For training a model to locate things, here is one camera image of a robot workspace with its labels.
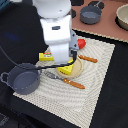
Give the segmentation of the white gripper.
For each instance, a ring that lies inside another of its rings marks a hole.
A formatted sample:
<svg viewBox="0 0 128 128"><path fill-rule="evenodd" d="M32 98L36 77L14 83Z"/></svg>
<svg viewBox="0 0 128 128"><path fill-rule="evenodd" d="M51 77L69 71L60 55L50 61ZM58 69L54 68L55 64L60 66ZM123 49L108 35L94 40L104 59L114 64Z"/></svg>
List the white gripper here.
<svg viewBox="0 0 128 128"><path fill-rule="evenodd" d="M41 19L40 22L45 43L50 48L54 62L66 64L69 61L71 50L79 49L76 34L71 29L71 18Z"/></svg>

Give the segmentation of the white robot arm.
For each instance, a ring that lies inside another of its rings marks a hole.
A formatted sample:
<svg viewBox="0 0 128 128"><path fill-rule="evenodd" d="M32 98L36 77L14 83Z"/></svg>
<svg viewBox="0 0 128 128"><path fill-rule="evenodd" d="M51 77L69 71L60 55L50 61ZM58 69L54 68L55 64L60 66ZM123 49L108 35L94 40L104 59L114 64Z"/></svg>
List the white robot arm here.
<svg viewBox="0 0 128 128"><path fill-rule="evenodd" d="M77 56L76 33L71 29L70 0L33 0L33 5L41 17L45 43L56 64L67 64L69 56Z"/></svg>

